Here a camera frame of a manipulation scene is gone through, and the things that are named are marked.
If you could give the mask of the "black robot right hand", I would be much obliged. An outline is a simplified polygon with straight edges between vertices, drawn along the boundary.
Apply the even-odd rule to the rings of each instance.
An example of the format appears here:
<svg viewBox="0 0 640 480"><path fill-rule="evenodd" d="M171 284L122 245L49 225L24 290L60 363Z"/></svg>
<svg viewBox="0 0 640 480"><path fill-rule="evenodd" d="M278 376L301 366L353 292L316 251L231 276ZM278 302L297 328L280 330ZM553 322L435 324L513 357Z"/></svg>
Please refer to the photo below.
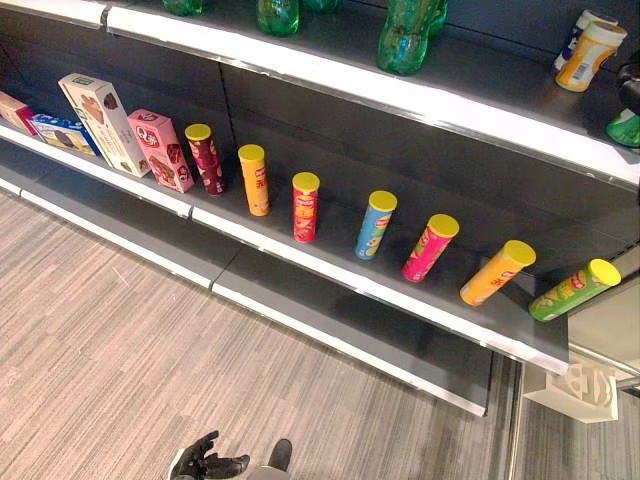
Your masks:
<svg viewBox="0 0 640 480"><path fill-rule="evenodd" d="M640 112L639 62L622 65L617 73L616 86L621 103L636 115Z"/></svg>

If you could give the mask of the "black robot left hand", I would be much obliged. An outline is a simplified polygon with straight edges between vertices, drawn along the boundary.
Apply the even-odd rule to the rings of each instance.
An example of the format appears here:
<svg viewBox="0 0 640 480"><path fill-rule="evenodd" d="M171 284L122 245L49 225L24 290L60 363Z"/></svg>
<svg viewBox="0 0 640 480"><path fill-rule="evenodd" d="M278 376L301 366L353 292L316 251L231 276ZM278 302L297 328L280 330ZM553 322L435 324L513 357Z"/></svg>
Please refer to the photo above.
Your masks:
<svg viewBox="0 0 640 480"><path fill-rule="evenodd" d="M249 455L219 457L208 454L219 431L214 430L190 446L180 449L171 462L168 479L228 479L242 474L250 463Z"/></svg>

